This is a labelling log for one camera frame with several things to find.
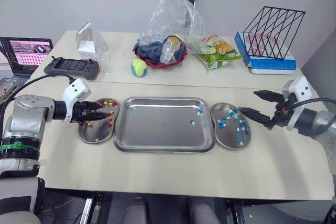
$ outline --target metal wire file holder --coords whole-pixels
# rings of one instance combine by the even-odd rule
[[[264,6],[243,32],[245,47],[246,42],[250,44],[248,55],[284,59],[305,13],[300,10]],[[245,34],[248,34],[248,41],[245,41]],[[286,41],[289,41],[288,47],[284,46]]]

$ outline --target kidney-shaped metal dish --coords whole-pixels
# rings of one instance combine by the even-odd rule
[[[208,152],[215,145],[209,108],[199,98],[128,98],[114,144],[124,152]]]
[[[242,150],[248,146],[251,141],[251,129],[238,108],[229,103],[221,102],[213,105],[210,112],[215,125],[216,139],[221,146],[230,150]],[[218,120],[226,125],[220,128]]]
[[[84,125],[78,126],[78,135],[80,139],[87,144],[99,144],[110,139],[114,133],[115,120],[119,114],[119,103],[115,99],[103,98],[96,101],[96,103],[101,104],[101,102],[106,101],[107,104],[103,106],[102,109],[97,111],[103,112],[114,112],[109,117],[85,123]]]

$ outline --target pill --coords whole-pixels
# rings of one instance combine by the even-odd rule
[[[236,114],[236,112],[234,112],[233,110],[229,110],[229,114],[234,115],[234,114]]]

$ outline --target red basket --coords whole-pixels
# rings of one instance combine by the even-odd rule
[[[135,55],[138,56],[141,60],[143,60],[144,62],[147,63],[147,65],[153,67],[153,68],[168,68],[168,67],[171,67],[171,66],[174,66],[174,65],[177,65],[179,63],[181,63],[183,60],[184,60],[184,57],[188,54],[187,52],[187,47],[185,47],[184,49],[184,52],[183,52],[183,55],[181,57],[180,60],[177,60],[176,62],[174,63],[171,63],[169,65],[165,64],[165,63],[153,63],[151,62],[150,60],[145,60],[144,58],[142,58],[140,55],[138,55],[135,51],[134,51]]]

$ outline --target green snack package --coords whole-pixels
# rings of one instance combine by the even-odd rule
[[[229,43],[219,38],[217,35],[197,40],[187,44],[187,46],[209,69],[219,68],[229,61],[242,58]]]

